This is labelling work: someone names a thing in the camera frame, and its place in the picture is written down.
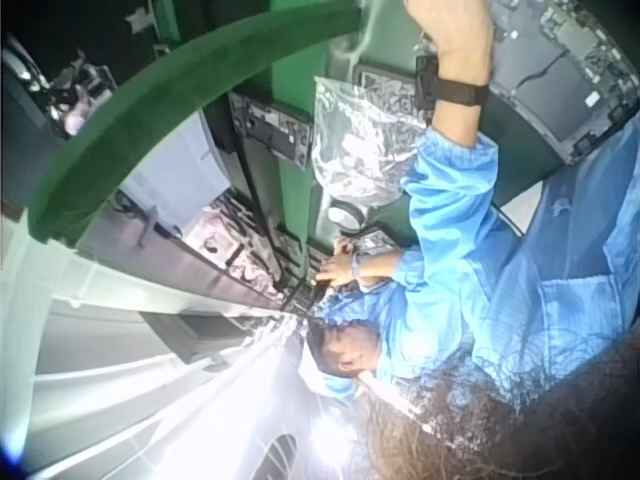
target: clear plastic bag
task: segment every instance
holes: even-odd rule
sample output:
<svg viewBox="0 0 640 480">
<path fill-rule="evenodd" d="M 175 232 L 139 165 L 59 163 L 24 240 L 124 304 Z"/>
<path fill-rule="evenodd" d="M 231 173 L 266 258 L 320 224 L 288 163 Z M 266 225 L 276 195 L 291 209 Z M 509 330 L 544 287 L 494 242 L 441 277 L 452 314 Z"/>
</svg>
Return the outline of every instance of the clear plastic bag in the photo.
<svg viewBox="0 0 640 480">
<path fill-rule="evenodd" d="M 333 198 L 378 207 L 402 194 L 400 180 L 426 126 L 392 107 L 375 91 L 316 78 L 312 160 Z"/>
</svg>

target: green metal frame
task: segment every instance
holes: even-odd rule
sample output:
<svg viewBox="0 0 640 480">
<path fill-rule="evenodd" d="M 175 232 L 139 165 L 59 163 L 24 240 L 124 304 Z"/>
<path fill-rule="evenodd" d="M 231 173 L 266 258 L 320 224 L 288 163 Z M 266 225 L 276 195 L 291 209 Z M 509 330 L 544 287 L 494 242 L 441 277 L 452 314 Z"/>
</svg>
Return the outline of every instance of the green metal frame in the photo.
<svg viewBox="0 0 640 480">
<path fill-rule="evenodd" d="M 203 35 L 118 89 L 58 155 L 28 209 L 29 232 L 75 245 L 144 156 L 193 112 L 274 61 L 357 31 L 347 2 L 270 12 Z"/>
</svg>

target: blue sleeve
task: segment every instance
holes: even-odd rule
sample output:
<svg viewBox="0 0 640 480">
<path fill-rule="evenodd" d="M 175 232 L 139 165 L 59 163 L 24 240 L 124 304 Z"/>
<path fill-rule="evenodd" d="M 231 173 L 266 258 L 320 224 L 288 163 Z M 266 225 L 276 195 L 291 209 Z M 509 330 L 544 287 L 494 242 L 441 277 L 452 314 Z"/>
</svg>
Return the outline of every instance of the blue sleeve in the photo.
<svg viewBox="0 0 640 480">
<path fill-rule="evenodd" d="M 479 134 L 476 146 L 465 148 L 428 131 L 403 179 L 411 197 L 409 219 L 420 241 L 423 278 L 473 251 L 490 230 L 497 172 L 498 149 L 487 137 Z M 394 278 L 402 278 L 403 265 L 415 268 L 416 254 L 407 252 Z"/>
</svg>

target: blue jacket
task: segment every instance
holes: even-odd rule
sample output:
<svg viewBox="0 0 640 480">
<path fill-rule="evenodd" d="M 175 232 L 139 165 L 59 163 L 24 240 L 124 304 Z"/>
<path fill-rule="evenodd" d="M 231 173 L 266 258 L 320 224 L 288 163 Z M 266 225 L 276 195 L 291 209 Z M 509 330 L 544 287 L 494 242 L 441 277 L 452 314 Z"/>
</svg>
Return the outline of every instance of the blue jacket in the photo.
<svg viewBox="0 0 640 480">
<path fill-rule="evenodd" d="M 491 207 L 496 145 L 480 135 L 475 148 L 463 148 L 430 130 L 403 180 L 420 245 L 405 251 L 390 281 L 334 295 L 316 314 L 375 322 L 383 381 L 420 376 L 469 337 L 474 363 L 505 392 L 514 377 L 550 384 L 568 375 L 633 319 L 639 129 L 636 116 L 547 180 L 523 237 Z M 353 392 L 351 381 L 322 376 L 333 396 Z"/>
</svg>

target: person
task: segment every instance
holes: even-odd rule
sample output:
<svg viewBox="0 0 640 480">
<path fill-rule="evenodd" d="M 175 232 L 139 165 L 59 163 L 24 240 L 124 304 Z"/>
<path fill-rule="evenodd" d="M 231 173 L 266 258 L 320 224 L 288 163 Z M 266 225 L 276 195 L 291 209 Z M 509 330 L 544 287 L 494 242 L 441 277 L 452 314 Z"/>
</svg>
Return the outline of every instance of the person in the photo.
<svg viewBox="0 0 640 480">
<path fill-rule="evenodd" d="M 486 0 L 405 0 L 437 46 L 441 79 L 488 83 Z M 638 116 L 597 152 L 545 181 L 522 237 L 491 207 L 498 149 L 480 106 L 436 102 L 403 179 L 419 245 L 333 256 L 317 280 L 338 292 L 316 309 L 300 374 L 349 398 L 356 377 L 417 378 L 462 346 L 504 395 L 544 390 L 627 331 L 638 302 Z"/>
</svg>

